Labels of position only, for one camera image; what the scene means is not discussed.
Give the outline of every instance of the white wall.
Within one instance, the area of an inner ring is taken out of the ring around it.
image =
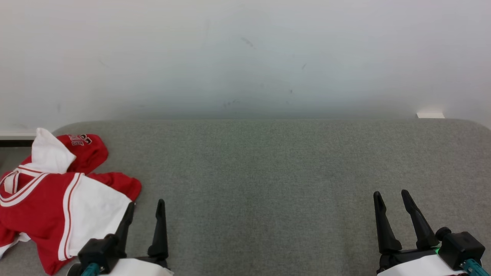
[[[489,0],[3,0],[0,132],[143,118],[491,127]]]

